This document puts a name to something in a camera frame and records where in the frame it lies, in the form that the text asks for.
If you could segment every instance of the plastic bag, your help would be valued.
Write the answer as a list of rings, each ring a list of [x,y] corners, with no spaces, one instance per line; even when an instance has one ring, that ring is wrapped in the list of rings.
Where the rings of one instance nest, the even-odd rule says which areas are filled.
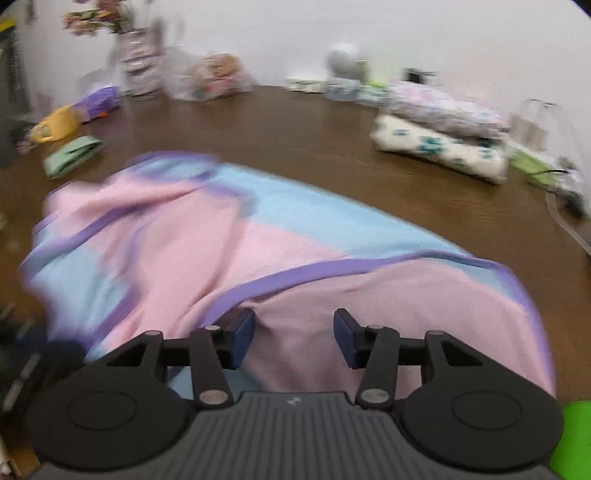
[[[107,116],[111,110],[116,108],[119,108],[119,87],[101,88],[72,106],[74,114],[81,124]]]
[[[174,99],[201,102],[252,90],[253,80],[237,57],[199,57],[172,46],[165,50],[164,91]]]

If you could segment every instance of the folded cloth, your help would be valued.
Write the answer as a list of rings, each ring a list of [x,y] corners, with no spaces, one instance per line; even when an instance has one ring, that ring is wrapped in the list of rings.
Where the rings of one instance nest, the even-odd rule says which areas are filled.
[[[507,159],[490,141],[469,143],[392,115],[380,115],[370,136],[383,151],[416,155],[492,183],[506,180]]]
[[[509,130],[501,114],[475,100],[459,100],[430,85],[390,83],[388,113],[421,122],[438,132],[460,137],[498,139]]]
[[[76,138],[43,160],[43,168],[47,177],[57,179],[94,157],[101,148],[103,142],[95,137]]]

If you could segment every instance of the wooden table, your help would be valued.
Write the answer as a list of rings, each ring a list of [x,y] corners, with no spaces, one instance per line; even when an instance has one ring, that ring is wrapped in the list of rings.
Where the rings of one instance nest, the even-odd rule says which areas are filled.
[[[541,312],[560,400],[590,399],[591,265],[550,218],[544,193],[513,169],[507,184],[493,186],[377,152],[368,137],[375,115],[352,103],[272,87],[204,103],[164,97],[125,103],[81,128],[105,147],[67,177],[47,180],[41,166],[63,142],[39,147],[0,171],[0,211],[11,220],[0,232],[0,303],[16,303],[22,315],[42,311],[19,286],[17,266],[30,249],[47,193],[71,179],[101,181],[146,151],[214,152],[367,203],[508,265]]]

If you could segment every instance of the flower vase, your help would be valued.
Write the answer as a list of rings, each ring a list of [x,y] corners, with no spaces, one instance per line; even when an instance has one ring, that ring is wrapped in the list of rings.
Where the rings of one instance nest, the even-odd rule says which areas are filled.
[[[158,96],[162,89],[162,55],[155,32],[140,28],[118,37],[126,89],[136,100]]]

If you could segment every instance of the purple package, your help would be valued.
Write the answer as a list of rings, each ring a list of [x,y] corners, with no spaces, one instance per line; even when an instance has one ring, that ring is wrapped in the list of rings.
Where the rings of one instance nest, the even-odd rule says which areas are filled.
[[[73,107],[78,120],[83,124],[105,116],[116,108],[119,108],[119,87],[101,88]]]

